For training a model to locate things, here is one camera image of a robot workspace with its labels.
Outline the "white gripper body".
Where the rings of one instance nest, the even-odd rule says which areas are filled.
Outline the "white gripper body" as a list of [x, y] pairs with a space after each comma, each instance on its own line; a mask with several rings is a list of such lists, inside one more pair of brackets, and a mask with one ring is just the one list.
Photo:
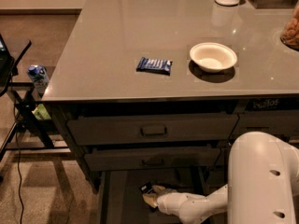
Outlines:
[[162, 213], [181, 217], [184, 204], [188, 200], [189, 197], [186, 193], [180, 193], [174, 189], [164, 189], [157, 194], [156, 203]]

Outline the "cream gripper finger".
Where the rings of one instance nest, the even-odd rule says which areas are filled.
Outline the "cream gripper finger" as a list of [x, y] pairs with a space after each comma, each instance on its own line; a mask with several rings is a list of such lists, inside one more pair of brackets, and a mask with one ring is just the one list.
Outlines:
[[161, 185], [153, 185], [152, 189], [157, 194], [166, 194], [166, 193], [176, 192], [175, 189], [166, 188], [166, 187], [161, 186]]
[[147, 203], [150, 207], [152, 207], [152, 208], [158, 207], [156, 193], [150, 193], [150, 194], [144, 193], [142, 195], [142, 198], [143, 198], [144, 202]]

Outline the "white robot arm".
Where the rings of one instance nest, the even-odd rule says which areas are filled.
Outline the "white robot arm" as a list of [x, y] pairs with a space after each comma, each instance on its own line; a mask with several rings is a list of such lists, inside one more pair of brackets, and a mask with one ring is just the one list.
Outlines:
[[299, 149], [261, 132], [239, 136], [229, 154], [228, 183], [207, 196], [154, 185], [143, 200], [183, 224], [225, 213], [227, 224], [296, 224]]

